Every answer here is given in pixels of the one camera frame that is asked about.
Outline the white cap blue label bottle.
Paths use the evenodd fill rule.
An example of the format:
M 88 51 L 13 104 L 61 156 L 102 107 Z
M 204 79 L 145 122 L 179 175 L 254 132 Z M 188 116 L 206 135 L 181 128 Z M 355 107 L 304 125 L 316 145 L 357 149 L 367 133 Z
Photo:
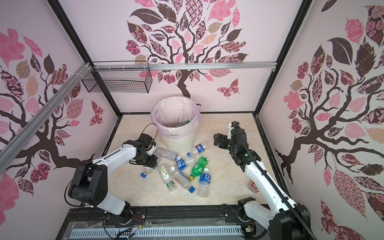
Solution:
M 209 168 L 204 168 L 203 172 L 200 175 L 199 186 L 198 186 L 198 195 L 201 198 L 207 198 L 209 196 L 209 189 L 211 185 L 211 175 Z

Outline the red orange label bottle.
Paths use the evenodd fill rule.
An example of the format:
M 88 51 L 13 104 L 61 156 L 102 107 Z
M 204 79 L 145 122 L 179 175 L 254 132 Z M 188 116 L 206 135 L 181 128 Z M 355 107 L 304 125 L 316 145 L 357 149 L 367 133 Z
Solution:
M 250 181 L 248 184 L 248 189 L 252 192 L 257 194 L 259 192 L 259 188 L 256 186 L 256 184 L 253 181 Z

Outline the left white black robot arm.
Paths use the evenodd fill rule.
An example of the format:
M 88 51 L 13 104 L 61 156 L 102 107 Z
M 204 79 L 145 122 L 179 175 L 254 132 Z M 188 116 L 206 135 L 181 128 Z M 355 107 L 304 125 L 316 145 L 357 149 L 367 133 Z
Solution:
M 81 162 L 75 171 L 65 197 L 99 208 L 114 217 L 120 224 L 127 224 L 133 218 L 130 204 L 109 192 L 108 178 L 125 163 L 155 168 L 155 139 L 141 134 L 137 140 L 128 140 L 122 146 L 96 160 Z

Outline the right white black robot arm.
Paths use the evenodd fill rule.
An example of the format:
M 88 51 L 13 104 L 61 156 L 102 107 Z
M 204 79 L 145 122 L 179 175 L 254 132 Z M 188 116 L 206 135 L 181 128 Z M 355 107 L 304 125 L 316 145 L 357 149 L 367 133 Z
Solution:
M 297 204 L 271 177 L 259 155 L 249 148 L 247 134 L 240 124 L 229 124 L 228 135 L 215 134 L 214 145 L 228 150 L 235 164 L 256 184 L 266 200 L 254 199 L 239 203 L 244 217 L 261 225 L 272 240 L 314 240 L 309 210 Z

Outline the white ribbed trash bin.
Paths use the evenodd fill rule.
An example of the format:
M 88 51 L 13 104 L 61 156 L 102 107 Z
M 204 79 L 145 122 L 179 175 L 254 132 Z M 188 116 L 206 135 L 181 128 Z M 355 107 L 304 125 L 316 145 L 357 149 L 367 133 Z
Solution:
M 162 139 L 168 150 L 178 154 L 184 154 L 187 153 L 193 146 L 195 146 L 196 133 L 192 133 L 179 139 L 170 139 L 166 137 L 162 137 Z

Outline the pink plastic bin liner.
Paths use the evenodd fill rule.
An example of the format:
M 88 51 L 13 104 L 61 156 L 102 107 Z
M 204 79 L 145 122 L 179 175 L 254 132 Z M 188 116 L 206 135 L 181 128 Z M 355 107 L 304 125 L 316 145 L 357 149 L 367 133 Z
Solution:
M 173 96 L 154 105 L 150 118 L 161 136 L 179 139 L 195 132 L 200 124 L 200 111 L 197 104 L 187 97 Z

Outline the clear crushed bottle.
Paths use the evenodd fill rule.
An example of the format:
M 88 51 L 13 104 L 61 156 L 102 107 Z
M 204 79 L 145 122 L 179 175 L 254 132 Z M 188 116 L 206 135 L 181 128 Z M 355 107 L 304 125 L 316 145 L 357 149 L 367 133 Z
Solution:
M 170 161 L 174 161 L 174 162 L 179 161 L 179 160 L 182 159 L 182 156 L 180 156 L 176 152 L 170 151 L 168 149 L 163 149 L 163 148 L 157 148 L 154 151 L 154 154 L 157 157 L 161 157 L 161 158 L 164 158 L 164 159 L 167 159 L 167 160 L 170 160 Z

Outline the pepsi label clear bottle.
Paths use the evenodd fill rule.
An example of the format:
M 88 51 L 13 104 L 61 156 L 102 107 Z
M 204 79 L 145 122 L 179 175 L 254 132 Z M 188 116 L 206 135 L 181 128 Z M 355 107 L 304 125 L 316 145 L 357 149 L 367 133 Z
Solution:
M 187 157 L 199 156 L 202 153 L 206 152 L 210 148 L 208 141 L 203 141 L 200 144 L 192 147 L 189 152 L 187 152 Z

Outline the green cap clear bottle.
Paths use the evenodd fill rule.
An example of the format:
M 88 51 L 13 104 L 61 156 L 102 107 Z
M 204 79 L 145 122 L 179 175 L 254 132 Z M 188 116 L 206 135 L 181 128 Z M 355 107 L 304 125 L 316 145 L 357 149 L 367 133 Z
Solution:
M 167 165 L 159 165 L 157 169 L 161 176 L 162 181 L 166 184 L 168 191 L 171 193 L 176 191 L 177 186 L 173 180 L 170 167 Z

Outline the blue label bottle centre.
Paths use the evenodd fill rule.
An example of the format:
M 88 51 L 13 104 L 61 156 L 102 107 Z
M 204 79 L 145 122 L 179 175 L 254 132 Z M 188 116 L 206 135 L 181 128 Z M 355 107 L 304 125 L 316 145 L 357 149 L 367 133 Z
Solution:
M 187 156 L 185 159 L 180 159 L 175 161 L 173 165 L 170 166 L 171 172 L 179 171 L 180 173 L 186 173 L 187 168 L 196 163 L 196 158 Z

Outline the blue cap clear bottle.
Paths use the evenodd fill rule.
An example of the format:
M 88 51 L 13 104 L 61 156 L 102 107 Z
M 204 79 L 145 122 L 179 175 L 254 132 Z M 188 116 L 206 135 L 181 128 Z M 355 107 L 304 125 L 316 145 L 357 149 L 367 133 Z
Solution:
M 192 186 L 191 181 L 183 176 L 178 170 L 172 168 L 173 178 L 178 182 L 181 187 L 190 193 L 194 193 L 195 188 Z

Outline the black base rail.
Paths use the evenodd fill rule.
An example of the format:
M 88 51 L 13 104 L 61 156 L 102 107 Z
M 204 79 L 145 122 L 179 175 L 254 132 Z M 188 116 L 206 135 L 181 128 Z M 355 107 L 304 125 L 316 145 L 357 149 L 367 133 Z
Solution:
M 240 226 L 244 234 L 241 238 L 229 236 L 136 240 L 271 240 L 261 225 L 243 216 L 239 207 L 240 201 L 236 205 L 131 207 L 133 218 L 127 224 L 120 224 L 114 217 L 100 209 L 71 209 L 57 239 L 68 240 L 72 229 Z

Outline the aluminium rail back wall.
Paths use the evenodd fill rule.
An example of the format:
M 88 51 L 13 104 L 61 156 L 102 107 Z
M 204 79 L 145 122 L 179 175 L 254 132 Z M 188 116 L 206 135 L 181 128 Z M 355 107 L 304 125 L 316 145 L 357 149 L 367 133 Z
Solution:
M 117 65 L 113 64 L 96 65 L 94 63 L 93 69 L 100 70 L 128 70 L 139 69 L 148 71 L 170 71 L 170 70 L 211 70 L 211 69 L 275 69 L 276 62 L 241 62 L 241 63 L 195 63 L 195 64 L 142 64 L 136 65 L 135 62 L 130 65 Z

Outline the aluminium rail wall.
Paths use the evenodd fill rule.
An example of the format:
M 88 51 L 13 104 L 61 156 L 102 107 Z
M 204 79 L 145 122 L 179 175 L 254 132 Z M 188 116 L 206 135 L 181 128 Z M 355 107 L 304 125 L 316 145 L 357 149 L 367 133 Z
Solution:
M 275 69 L 276 62 L 241 62 L 241 63 L 195 63 L 195 64 L 142 64 L 136 65 L 135 62 L 130 65 L 117 65 L 113 64 L 96 65 L 94 63 L 93 69 L 100 70 L 128 70 L 139 69 L 148 71 L 170 71 L 170 70 L 211 70 L 211 69 Z
M 70 91 L 92 70 L 90 63 L 83 63 L 54 94 L 40 111 L 23 127 L 20 133 L 8 143 L 1 151 L 1 173 L 16 158 L 23 147 L 38 132 L 40 127 L 51 116 L 54 110 L 62 103 Z

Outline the aluminium rail left wall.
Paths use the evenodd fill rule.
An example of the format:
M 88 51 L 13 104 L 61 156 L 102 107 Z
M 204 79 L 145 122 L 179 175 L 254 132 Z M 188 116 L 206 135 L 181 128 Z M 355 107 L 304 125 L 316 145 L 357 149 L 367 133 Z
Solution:
M 23 127 L 20 133 L 8 143 L 1 151 L 1 173 L 16 158 L 23 147 L 38 132 L 40 127 L 51 116 L 54 110 L 62 103 L 70 91 L 92 70 L 90 63 L 83 63 L 54 94 L 40 111 Z

